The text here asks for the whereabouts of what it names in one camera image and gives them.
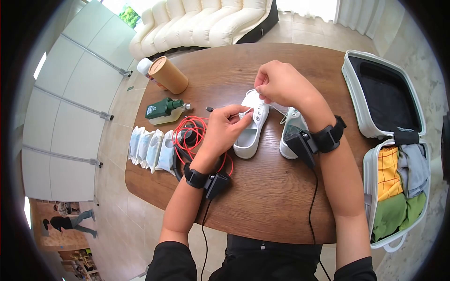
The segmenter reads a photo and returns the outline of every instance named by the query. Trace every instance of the person in black shirt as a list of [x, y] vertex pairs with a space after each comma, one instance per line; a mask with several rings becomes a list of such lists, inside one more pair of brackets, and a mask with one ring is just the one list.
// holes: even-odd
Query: person in black shirt
[[[259, 68], [255, 88], [265, 103], [276, 102], [301, 112], [312, 133], [336, 118], [318, 90], [289, 63], [271, 61]], [[248, 107], [229, 105], [215, 109], [208, 129], [190, 168], [202, 174], [231, 148], [251, 123]], [[370, 256], [369, 229], [364, 210], [361, 175], [345, 135], [340, 146], [319, 154], [325, 191], [336, 222], [336, 272], [334, 280], [376, 280]], [[164, 214], [159, 244], [149, 265], [146, 281], [194, 281], [197, 270], [188, 248], [188, 233], [197, 216], [203, 190], [186, 183], [183, 177]], [[225, 280], [317, 280], [314, 276], [322, 245], [292, 245], [263, 242], [228, 235], [225, 260], [213, 272], [211, 281]]]
[[61, 232], [61, 235], [63, 234], [62, 228], [64, 228], [64, 229], [76, 229], [76, 230], [81, 231], [81, 232], [89, 232], [90, 234], [92, 234], [92, 236], [94, 238], [96, 238], [97, 237], [97, 232], [95, 230], [79, 225], [79, 223], [81, 223], [84, 219], [87, 219], [87, 218], [92, 218], [93, 221], [95, 221], [94, 211], [92, 209], [90, 209], [89, 211], [85, 211], [85, 212], [81, 213], [76, 218], [52, 217], [50, 219], [50, 221], [47, 220], [47, 219], [44, 219], [43, 223], [44, 223], [44, 227], [45, 227], [46, 230], [49, 229], [48, 225], [50, 223], [51, 226], [54, 229], [57, 229], [59, 232]]

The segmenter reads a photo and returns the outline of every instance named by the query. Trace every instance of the spray bottle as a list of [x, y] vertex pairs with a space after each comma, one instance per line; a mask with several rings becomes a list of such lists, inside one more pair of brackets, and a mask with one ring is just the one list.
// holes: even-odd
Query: spray bottle
[[183, 112], [190, 109], [191, 104], [184, 103], [182, 99], [165, 98], [147, 106], [145, 118], [153, 125], [169, 123], [177, 121]]

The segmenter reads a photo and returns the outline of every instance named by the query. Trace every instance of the red cable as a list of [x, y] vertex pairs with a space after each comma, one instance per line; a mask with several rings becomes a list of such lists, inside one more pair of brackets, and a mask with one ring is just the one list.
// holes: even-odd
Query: red cable
[[[203, 121], [203, 120], [209, 120], [209, 119], [208, 119], [208, 118], [205, 118], [205, 117], [187, 116], [187, 117], [185, 117], [183, 120], [181, 120], [180, 124], [179, 124], [179, 125], [175, 128], [175, 130], [173, 131], [172, 142], [173, 142], [174, 144], [176, 144], [179, 148], [185, 150], [185, 151], [189, 154], [189, 156], [190, 156], [192, 159], [195, 157], [195, 154], [196, 154], [196, 153], [192, 152], [192, 150], [193, 150], [194, 148], [196, 148], [196, 147], [201, 143], [201, 141], [202, 141], [203, 138], [204, 138], [204, 134], [205, 134], [205, 132], [206, 132], [206, 129], [207, 129], [207, 125], [206, 125], [205, 121]], [[203, 128], [197, 127], [197, 123], [195, 123], [195, 121], [197, 121], [197, 122], [199, 122], [200, 124], [202, 124]], [[185, 126], [186, 126], [189, 122], [192, 123], [192, 124], [194, 125], [194, 127], [192, 127], [192, 128], [191, 128], [191, 127], [185, 128]], [[180, 131], [182, 131], [182, 130], [185, 130], [185, 132], [184, 132], [184, 134], [183, 134], [183, 143], [184, 143], [184, 146], [181, 145], [181, 143], [178, 141], [178, 133], [179, 133]], [[187, 132], [189, 132], [189, 131], [193, 131], [193, 132], [196, 133], [195, 144], [194, 144], [193, 146], [191, 146], [191, 147], [187, 147], [187, 145], [186, 145], [186, 134], [187, 134]], [[176, 152], [178, 158], [180, 159], [180, 161], [185, 165], [186, 163], [183, 161], [183, 159], [181, 158], [181, 156], [179, 155], [179, 153], [178, 153], [178, 151], [177, 151], [176, 149], [175, 149], [175, 152]], [[223, 168], [224, 165], [225, 165], [225, 161], [226, 161], [226, 158], [227, 158], [227, 157], [229, 157], [229, 159], [230, 159], [230, 161], [231, 161], [231, 171], [230, 171], [230, 173], [229, 173], [229, 176], [230, 176], [231, 173], [233, 172], [233, 167], [234, 167], [234, 165], [233, 165], [233, 159], [231, 159], [230, 155], [228, 155], [226, 152], [225, 152], [225, 155], [224, 155], [224, 159], [223, 159], [223, 161], [222, 161], [222, 165], [220, 166], [220, 168], [219, 168], [219, 170], [218, 170], [217, 172], [220, 172], [220, 170], [222, 170], [222, 168]]]

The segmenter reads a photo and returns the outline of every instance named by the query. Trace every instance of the open suitcase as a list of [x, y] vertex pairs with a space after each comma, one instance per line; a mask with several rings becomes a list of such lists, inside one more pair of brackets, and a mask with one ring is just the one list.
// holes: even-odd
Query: open suitcase
[[[369, 150], [363, 160], [364, 202], [369, 239], [374, 227], [375, 210], [378, 204], [378, 154], [382, 147], [418, 143], [425, 151], [430, 169], [430, 150], [425, 135], [425, 119], [422, 108], [408, 74], [398, 65], [373, 54], [348, 50], [342, 66], [350, 92], [356, 119], [361, 133], [367, 138], [385, 139]], [[428, 179], [424, 188], [425, 205], [419, 218], [408, 228], [395, 232], [370, 244], [372, 249], [384, 247], [387, 252], [398, 250], [408, 231], [425, 216], [430, 192]], [[401, 237], [400, 243], [390, 247], [389, 243]]]

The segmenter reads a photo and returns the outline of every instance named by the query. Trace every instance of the oval table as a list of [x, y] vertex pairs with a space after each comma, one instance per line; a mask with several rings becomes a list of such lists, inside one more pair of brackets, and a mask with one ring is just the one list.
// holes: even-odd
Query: oval table
[[[188, 115], [208, 117], [206, 106], [213, 108], [240, 104], [245, 93], [253, 89], [260, 65], [277, 59], [292, 64], [325, 97], [332, 111], [342, 116], [345, 135], [362, 174], [364, 154], [376, 143], [358, 130], [353, 104], [341, 73], [344, 53], [336, 50], [289, 43], [250, 43], [204, 49], [172, 58], [171, 61], [189, 79], [187, 89], [174, 95], [149, 82], [139, 106], [135, 126], [164, 133], [180, 122], [152, 125], [145, 119], [151, 103], [165, 97], [183, 99], [194, 110]], [[312, 244], [308, 211], [315, 188], [312, 171], [300, 160], [288, 160], [279, 152], [282, 115], [271, 109], [261, 132], [256, 155], [234, 161], [232, 185], [214, 199], [205, 226], [227, 233], [264, 241]], [[325, 195], [324, 183], [316, 156], [319, 188], [311, 213], [318, 244], [335, 243], [333, 213]], [[166, 171], [150, 173], [127, 161], [125, 182], [128, 190], [148, 203], [165, 210], [177, 186], [176, 178]], [[196, 223], [201, 223], [206, 204], [202, 203]]]

